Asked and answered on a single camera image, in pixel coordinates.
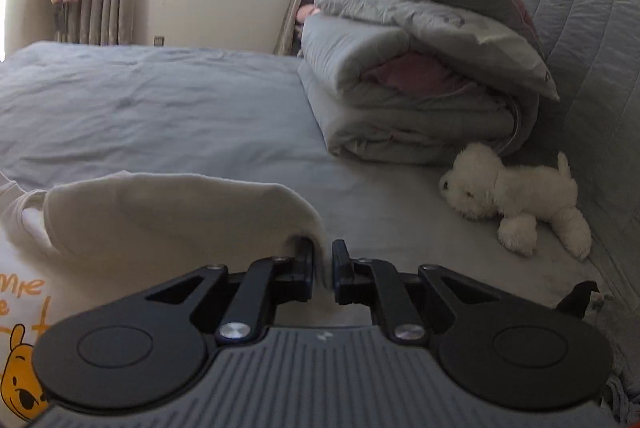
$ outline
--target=stuffed toy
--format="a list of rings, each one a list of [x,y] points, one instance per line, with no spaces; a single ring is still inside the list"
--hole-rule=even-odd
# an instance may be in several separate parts
[[[533,255],[536,220],[551,224],[574,258],[584,260],[591,251],[589,225],[575,207],[578,185],[563,153],[558,154],[557,170],[507,168],[490,147],[470,144],[441,178],[440,192],[464,217],[479,220],[502,215],[498,239],[510,251]]]

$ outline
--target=cartoon bear face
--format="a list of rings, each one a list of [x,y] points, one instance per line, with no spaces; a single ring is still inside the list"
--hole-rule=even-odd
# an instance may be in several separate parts
[[[24,344],[24,325],[16,325],[11,332],[11,353],[6,360],[0,395],[9,410],[25,421],[34,419],[48,404],[31,365],[33,346]]]

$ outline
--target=metal screw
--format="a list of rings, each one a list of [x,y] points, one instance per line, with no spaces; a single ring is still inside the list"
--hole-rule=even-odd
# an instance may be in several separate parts
[[[232,322],[220,327],[220,336],[228,340],[241,340],[251,333],[251,327],[246,323]]]
[[[394,331],[394,336],[406,342],[415,342],[424,337],[424,328],[415,324],[398,325]]]

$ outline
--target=round black pad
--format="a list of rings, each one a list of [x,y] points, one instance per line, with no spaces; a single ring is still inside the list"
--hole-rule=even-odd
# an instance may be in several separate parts
[[[153,338],[132,327],[104,327],[85,335],[78,353],[89,364],[102,368],[124,368],[144,360],[153,350]]]
[[[515,297],[460,307],[438,354],[442,368],[473,395],[526,411],[591,400],[612,368],[598,331]]]
[[[566,355],[566,340],[557,332],[533,325],[504,329],[494,338],[494,350],[507,363],[522,368],[547,368]]]
[[[57,401],[84,410],[140,408],[179,390],[204,364],[202,336],[170,305],[129,317],[108,307],[52,326],[36,345],[34,370]]]

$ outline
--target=gray gripper base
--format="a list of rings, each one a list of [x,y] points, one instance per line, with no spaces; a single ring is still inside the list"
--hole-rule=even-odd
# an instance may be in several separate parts
[[[373,327],[271,328],[222,350],[190,391],[155,410],[90,416],[53,407],[38,428],[607,428],[595,403],[557,413],[504,410],[453,383],[429,352]]]

